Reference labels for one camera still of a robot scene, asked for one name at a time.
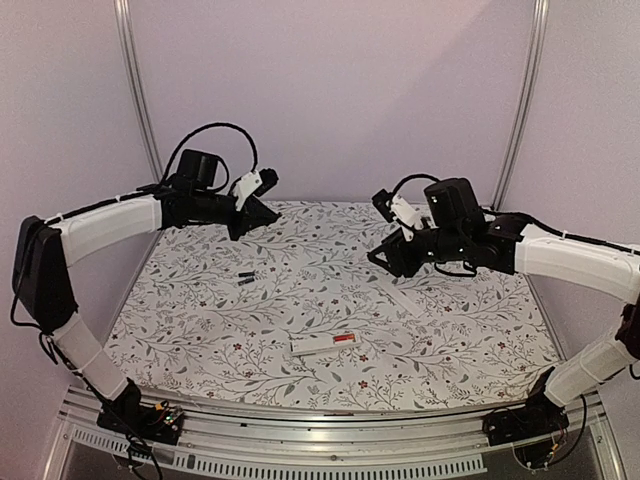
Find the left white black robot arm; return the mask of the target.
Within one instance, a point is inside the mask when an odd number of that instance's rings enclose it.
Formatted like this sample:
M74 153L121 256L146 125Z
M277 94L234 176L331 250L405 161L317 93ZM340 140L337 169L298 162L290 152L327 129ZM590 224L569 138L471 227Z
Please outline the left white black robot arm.
M163 230L218 225L235 241L273 224L278 213L261 196L279 181L272 168L252 168L224 191L213 185L219 157L188 150L167 179L49 219L30 216L20 226L12 289L13 304L28 314L45 348L100 396L113 401L111 419L128 434L148 426L148 412L125 392L131 382L115 365L81 316L72 272L134 238Z

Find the red battery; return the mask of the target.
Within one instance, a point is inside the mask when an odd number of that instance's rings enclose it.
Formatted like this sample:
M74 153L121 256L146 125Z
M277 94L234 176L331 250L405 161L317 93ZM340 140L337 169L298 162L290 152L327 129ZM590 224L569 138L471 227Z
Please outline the red battery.
M343 334L343 335L336 335L333 337L333 342L336 345L349 344L355 341L356 341L356 337L354 334Z

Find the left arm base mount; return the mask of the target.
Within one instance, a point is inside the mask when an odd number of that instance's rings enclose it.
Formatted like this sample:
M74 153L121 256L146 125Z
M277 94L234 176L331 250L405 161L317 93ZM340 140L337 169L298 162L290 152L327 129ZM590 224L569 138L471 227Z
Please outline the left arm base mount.
M149 440L167 445L177 445L184 424L184 410L162 400L153 406L142 403L139 387L126 379L123 390L114 398L104 397L93 390L101 402L102 411L97 425L139 440Z

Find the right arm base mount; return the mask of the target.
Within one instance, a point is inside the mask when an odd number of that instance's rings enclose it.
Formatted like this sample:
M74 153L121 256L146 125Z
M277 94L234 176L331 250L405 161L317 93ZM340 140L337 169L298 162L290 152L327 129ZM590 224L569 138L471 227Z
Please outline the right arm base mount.
M497 408L482 418L482 431L489 445L523 441L567 429L564 407L558 407L543 393L535 393L523 406Z

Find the long white remote control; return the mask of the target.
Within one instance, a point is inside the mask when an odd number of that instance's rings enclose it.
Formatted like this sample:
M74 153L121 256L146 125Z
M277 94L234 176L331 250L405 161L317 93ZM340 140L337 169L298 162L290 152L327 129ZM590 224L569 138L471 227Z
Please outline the long white remote control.
M354 334L356 341L349 344L338 344L333 342L336 335ZM307 334L292 337L290 339L290 353L292 356L308 356L321 353L337 351L345 348L352 348L361 343L361 339L353 332L345 332L339 334Z

